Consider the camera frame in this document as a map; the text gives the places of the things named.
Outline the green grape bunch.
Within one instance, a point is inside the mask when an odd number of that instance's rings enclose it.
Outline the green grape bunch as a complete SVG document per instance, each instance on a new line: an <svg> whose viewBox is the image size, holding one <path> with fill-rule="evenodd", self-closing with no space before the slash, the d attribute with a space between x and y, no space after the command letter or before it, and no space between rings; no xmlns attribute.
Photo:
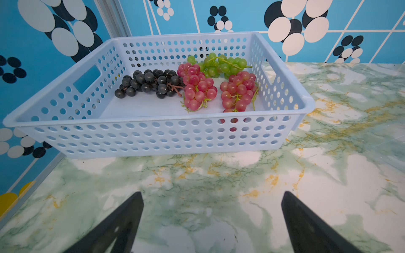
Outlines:
<svg viewBox="0 0 405 253"><path fill-rule="evenodd" d="M210 53L208 55L200 55L202 58L197 59L196 55L189 55L187 63L191 65L197 65L200 72L202 72L207 78L219 78L224 76L226 79L231 75L236 75L246 69L252 68L248 66L245 59L242 58L228 58L226 55L217 55Z"/></svg>

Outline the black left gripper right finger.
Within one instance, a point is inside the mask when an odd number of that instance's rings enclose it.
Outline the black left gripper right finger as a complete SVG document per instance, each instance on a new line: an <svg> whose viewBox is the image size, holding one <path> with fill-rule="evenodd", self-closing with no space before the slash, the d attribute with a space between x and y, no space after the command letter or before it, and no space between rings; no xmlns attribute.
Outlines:
<svg viewBox="0 0 405 253"><path fill-rule="evenodd" d="M359 253L291 192L284 193L282 212L295 253Z"/></svg>

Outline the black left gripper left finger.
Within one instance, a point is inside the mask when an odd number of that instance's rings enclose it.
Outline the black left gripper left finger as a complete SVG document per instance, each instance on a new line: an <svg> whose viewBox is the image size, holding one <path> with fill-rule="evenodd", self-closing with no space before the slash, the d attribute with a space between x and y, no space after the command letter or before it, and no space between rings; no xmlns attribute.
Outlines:
<svg viewBox="0 0 405 253"><path fill-rule="evenodd" d="M130 253L136 238L144 203L135 192L66 253Z"/></svg>

